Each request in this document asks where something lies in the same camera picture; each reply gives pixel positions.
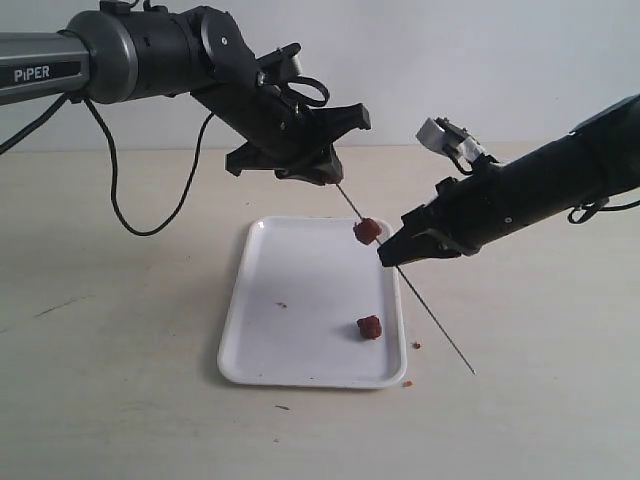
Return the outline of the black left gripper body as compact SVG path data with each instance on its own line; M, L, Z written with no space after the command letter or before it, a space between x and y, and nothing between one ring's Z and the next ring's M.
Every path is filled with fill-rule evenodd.
M256 84L257 59L216 66L218 78L191 96L245 139L226 156L225 169L234 176L244 171L310 169L323 148L352 130L369 130L371 120L364 104L322 108L296 105L274 86ZM314 89L295 90L321 99Z

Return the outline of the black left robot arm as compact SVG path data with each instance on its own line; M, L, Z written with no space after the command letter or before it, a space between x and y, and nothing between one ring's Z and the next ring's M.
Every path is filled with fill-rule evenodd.
M1 101L15 104L76 94L100 104L182 94L242 136L227 171L270 170L280 179L338 183L343 169L335 142L367 130L362 104L329 107L329 93L313 99L292 43L257 56L234 18L199 6L172 13L121 1L75 15L55 33L9 33L1 38Z

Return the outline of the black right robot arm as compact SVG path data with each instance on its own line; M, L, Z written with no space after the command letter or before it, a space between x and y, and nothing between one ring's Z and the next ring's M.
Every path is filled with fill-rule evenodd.
M570 208L587 221L638 186L639 98L631 96L511 163L482 155L465 178L443 179L432 201L402 216L378 255L385 267L472 256Z

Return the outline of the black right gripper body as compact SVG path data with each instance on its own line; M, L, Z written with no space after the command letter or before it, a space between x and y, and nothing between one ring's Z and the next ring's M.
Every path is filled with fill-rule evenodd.
M510 234L510 168L486 164L471 176L447 177L436 196L401 217L411 236L428 234L438 242L472 256L485 245Z

